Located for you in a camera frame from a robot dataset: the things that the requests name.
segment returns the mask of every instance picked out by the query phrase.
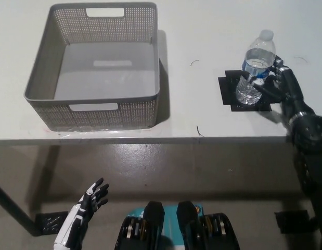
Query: robotic hand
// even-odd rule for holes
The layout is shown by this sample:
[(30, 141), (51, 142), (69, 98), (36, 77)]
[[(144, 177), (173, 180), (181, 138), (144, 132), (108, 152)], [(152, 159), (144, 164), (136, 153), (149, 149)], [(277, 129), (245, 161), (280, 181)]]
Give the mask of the robotic hand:
[(322, 116), (315, 114), (304, 102), (293, 71), (278, 56), (271, 71), (264, 83), (257, 79), (250, 79), (250, 83), (263, 95), (281, 103), (282, 114), (296, 149), (294, 165), (300, 185), (311, 200), (322, 234)]
[(94, 213), (107, 199), (109, 184), (103, 183), (103, 178), (96, 181), (74, 205), (64, 221), (54, 243), (54, 250), (81, 250), (82, 241), (88, 229), (88, 222)]

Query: concrete floor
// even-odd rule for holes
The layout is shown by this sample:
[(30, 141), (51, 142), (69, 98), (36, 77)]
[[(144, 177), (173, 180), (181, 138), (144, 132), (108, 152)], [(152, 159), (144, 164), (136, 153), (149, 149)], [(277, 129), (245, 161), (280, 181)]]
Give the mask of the concrete floor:
[[(302, 196), (288, 144), (130, 144), (0, 147), (0, 186), (27, 212), (69, 210), (104, 177), (109, 203), (93, 217), (83, 249), (114, 248), (127, 213), (149, 200), (186, 199), (225, 213), (241, 249), (317, 249), (319, 235), (282, 235), (274, 212), (312, 208)], [(52, 249), (0, 207), (0, 249)]]

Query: gray basket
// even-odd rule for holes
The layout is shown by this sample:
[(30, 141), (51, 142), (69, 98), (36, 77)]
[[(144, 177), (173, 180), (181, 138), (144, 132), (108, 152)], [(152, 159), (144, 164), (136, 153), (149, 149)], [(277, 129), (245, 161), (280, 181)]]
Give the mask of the gray basket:
[(154, 126), (157, 30), (153, 3), (52, 6), (25, 98), (53, 131)]

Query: water bottle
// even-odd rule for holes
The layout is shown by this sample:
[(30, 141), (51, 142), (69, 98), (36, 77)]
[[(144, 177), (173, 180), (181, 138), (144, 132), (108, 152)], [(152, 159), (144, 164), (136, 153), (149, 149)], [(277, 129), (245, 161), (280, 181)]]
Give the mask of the water bottle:
[[(274, 33), (271, 30), (261, 31), (259, 37), (248, 48), (242, 69), (250, 73), (250, 76), (265, 79), (269, 73), (269, 67), (275, 59)], [(240, 77), (236, 87), (237, 100), (246, 105), (253, 105), (259, 101), (262, 93), (250, 85), (244, 77)]]

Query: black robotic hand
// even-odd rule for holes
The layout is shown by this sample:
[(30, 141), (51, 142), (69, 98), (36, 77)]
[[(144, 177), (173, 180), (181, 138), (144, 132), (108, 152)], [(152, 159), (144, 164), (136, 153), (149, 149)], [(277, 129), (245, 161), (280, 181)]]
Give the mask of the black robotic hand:
[(81, 250), (82, 241), (88, 229), (88, 223), (94, 213), (108, 202), (109, 184), (103, 178), (96, 181), (74, 205), (63, 223), (54, 243), (54, 250)]

